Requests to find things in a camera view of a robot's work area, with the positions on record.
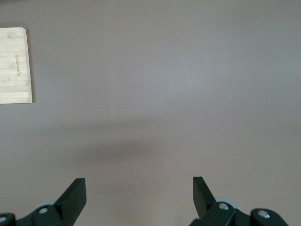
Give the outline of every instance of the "bamboo cutting board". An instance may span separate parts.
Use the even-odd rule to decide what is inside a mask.
[[[0,28],[0,104],[31,102],[26,30]]]

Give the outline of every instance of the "black plastic part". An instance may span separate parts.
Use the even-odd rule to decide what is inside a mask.
[[[223,210],[219,207],[222,202],[216,202],[201,219],[204,225],[210,226],[232,226],[234,225],[235,209],[227,204],[228,209]]]
[[[263,210],[269,214],[269,218],[259,215],[259,211]],[[252,226],[288,226],[288,224],[274,211],[268,209],[254,209],[251,211]]]
[[[0,226],[15,226],[16,217],[13,213],[2,213],[0,218],[5,218],[3,222],[0,223]]]
[[[86,201],[85,179],[78,178],[54,203],[54,207],[66,226],[72,226],[83,210]]]
[[[193,202],[200,219],[203,218],[207,210],[216,202],[202,177],[193,178]]]
[[[235,226],[250,226],[251,225],[251,219],[250,216],[241,212],[238,209],[235,209]]]
[[[193,201],[199,219],[190,226],[288,226],[277,213],[268,209],[254,209],[249,216],[225,202],[228,210],[219,208],[221,202],[216,202],[202,177],[193,178]],[[260,210],[267,212],[269,217],[260,216]]]
[[[85,179],[75,179],[54,205],[45,205],[16,221],[14,214],[4,213],[0,226],[73,226],[86,204]]]

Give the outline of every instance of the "gray table surface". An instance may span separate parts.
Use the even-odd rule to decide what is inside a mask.
[[[34,103],[0,105],[0,212],[87,181],[76,226],[187,226],[192,177],[301,221],[301,1],[0,0]]]

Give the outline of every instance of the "gray surface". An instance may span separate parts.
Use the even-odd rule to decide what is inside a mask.
[[[298,0],[0,0],[34,89],[0,105],[0,212],[85,177],[77,226],[186,226],[203,176],[299,225],[300,21]]]

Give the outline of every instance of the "wooden cutting board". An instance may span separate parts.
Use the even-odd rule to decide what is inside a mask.
[[[0,104],[31,102],[26,30],[0,28]]]

